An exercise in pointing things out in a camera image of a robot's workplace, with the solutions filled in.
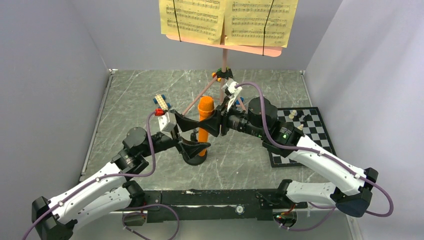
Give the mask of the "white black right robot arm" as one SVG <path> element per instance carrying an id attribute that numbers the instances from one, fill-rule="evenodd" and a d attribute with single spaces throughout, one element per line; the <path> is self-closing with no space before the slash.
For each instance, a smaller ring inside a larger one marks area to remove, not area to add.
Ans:
<path id="1" fill-rule="evenodd" d="M 327 179 L 325 183 L 282 180 L 275 195 L 280 207 L 313 202 L 336 207 L 357 218 L 370 213 L 378 171 L 351 165 L 321 147 L 293 121 L 279 116 L 278 108 L 268 99 L 255 97 L 248 103 L 247 112 L 241 112 L 229 103 L 214 106 L 213 98 L 204 96 L 197 109 L 200 128 L 211 135 L 223 136 L 232 129 L 259 137 L 269 152 L 300 163 Z"/>

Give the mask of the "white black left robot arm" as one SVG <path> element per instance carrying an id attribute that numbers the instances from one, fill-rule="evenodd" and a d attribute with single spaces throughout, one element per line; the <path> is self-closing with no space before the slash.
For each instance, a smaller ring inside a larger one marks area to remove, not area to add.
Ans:
<path id="1" fill-rule="evenodd" d="M 164 130 L 178 131 L 168 115 L 157 108 L 147 117 L 146 128 L 131 128 L 122 141 L 123 148 L 91 177 L 60 195 L 34 200 L 32 225 L 23 239 L 35 229 L 42 240 L 68 240 L 77 230 L 111 212 L 147 206 L 146 194 L 134 179 L 155 172 L 156 153 L 177 148 L 183 159 L 193 165 L 196 157 L 210 147 L 207 141 L 164 134 Z"/>

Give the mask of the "black microphone stand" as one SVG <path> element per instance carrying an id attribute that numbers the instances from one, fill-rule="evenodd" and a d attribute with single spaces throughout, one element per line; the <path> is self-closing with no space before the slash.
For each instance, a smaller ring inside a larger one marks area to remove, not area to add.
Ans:
<path id="1" fill-rule="evenodd" d="M 198 133 L 194 129 L 190 134 L 190 140 L 182 140 L 183 160 L 191 166 L 198 166 L 206 160 L 205 156 L 201 156 L 201 152 L 211 145 L 208 142 L 199 142 L 197 139 Z"/>

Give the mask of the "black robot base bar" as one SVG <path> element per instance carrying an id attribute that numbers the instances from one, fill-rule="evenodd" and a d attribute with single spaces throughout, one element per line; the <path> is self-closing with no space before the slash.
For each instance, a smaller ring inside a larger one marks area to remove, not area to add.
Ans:
<path id="1" fill-rule="evenodd" d="M 284 212 L 307 209 L 306 202 L 292 203 L 276 189 L 146 190 L 127 211 L 146 211 L 148 223 L 191 220 L 256 219 L 271 221 Z"/>

